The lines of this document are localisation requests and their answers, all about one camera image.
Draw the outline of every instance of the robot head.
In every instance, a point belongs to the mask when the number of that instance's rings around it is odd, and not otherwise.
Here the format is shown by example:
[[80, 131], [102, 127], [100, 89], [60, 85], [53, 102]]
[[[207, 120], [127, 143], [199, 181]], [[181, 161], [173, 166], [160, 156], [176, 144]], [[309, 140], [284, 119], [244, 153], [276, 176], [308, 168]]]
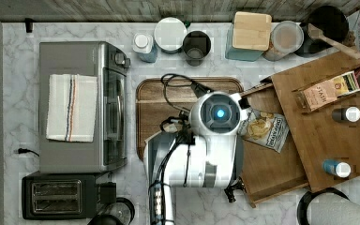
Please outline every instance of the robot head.
[[243, 120], [241, 111], [237, 97], [213, 92], [198, 99], [191, 109], [189, 123], [200, 135], [233, 135]]

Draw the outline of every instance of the white countertop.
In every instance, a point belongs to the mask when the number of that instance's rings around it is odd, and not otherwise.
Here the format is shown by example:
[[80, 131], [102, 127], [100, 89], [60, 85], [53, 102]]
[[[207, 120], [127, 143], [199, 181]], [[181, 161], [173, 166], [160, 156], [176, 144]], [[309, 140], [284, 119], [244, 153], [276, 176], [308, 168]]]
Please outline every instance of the white countertop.
[[[227, 60], [224, 57], [229, 23], [193, 23], [188, 31], [202, 30], [212, 40], [212, 50], [199, 67], [191, 67], [182, 53], [161, 51], [155, 64], [141, 61], [132, 51], [131, 41], [136, 33], [153, 35], [154, 23], [35, 23], [32, 34], [25, 33], [23, 23], [3, 23], [3, 84], [4, 84], [4, 151], [5, 151], [5, 223], [6, 224], [87, 224], [86, 219], [72, 221], [30, 221], [21, 214], [21, 179], [38, 170], [38, 158], [18, 156], [19, 147], [38, 152], [38, 54], [39, 42], [104, 40], [120, 48], [131, 59], [128, 70], [128, 165], [115, 171], [117, 195], [129, 198], [136, 206], [132, 224], [147, 224], [147, 184], [143, 163], [136, 154], [136, 88], [149, 78], [160, 78], [168, 72], [191, 77], [234, 77], [245, 89], [259, 80], [324, 56], [313, 58], [290, 54], [276, 63], [262, 57], [256, 62]], [[360, 177], [335, 188], [360, 204]], [[219, 188], [177, 188], [176, 224], [298, 224], [296, 208], [306, 191], [298, 189], [260, 203], [256, 209], [248, 198], [237, 191], [236, 202], [228, 203]]]

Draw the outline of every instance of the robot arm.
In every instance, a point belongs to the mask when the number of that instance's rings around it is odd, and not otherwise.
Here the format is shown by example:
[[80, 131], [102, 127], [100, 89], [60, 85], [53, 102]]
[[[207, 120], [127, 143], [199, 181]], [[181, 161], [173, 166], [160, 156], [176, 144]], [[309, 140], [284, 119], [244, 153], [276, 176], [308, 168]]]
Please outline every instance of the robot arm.
[[220, 92], [200, 97], [188, 120], [192, 142], [179, 142], [179, 133], [166, 132], [147, 142], [151, 224], [174, 224], [171, 187], [227, 188], [236, 180], [244, 152], [237, 129], [248, 117], [238, 97]]

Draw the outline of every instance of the blue jar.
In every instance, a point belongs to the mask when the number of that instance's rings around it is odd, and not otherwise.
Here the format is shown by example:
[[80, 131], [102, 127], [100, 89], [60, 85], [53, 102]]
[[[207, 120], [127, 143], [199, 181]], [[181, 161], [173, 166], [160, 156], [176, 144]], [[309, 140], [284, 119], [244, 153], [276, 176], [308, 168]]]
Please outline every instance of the blue jar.
[[352, 168], [348, 163], [333, 159], [325, 160], [322, 163], [322, 168], [325, 172], [342, 178], [348, 177], [352, 171]]
[[150, 35], [136, 34], [133, 39], [133, 51], [146, 63], [155, 63], [157, 61], [158, 48]]

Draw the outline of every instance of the striped dish towel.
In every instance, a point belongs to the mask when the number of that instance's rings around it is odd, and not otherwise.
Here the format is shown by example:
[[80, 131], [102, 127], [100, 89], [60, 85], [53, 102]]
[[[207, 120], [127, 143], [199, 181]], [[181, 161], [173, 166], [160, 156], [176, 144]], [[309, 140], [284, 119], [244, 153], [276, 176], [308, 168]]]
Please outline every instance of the striped dish towel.
[[96, 121], [98, 78], [53, 74], [49, 87], [46, 138], [91, 143]]

